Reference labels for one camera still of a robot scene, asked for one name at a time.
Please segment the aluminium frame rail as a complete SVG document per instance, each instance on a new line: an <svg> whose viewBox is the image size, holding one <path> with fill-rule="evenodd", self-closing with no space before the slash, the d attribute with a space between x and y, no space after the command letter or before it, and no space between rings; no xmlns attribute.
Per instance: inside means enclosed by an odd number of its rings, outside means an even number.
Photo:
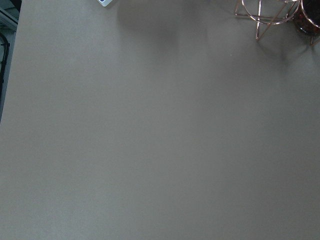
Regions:
<svg viewBox="0 0 320 240"><path fill-rule="evenodd" d="M0 25L16 32L18 28L19 20L12 16L5 9L0 8Z"/></svg>

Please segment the dark brown glass jar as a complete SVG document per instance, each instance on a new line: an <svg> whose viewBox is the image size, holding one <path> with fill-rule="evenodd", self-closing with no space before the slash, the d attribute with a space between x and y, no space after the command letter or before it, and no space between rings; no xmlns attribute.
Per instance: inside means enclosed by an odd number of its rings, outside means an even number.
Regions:
<svg viewBox="0 0 320 240"><path fill-rule="evenodd" d="M320 1L301 0L293 17L295 26L306 35L320 34Z"/></svg>

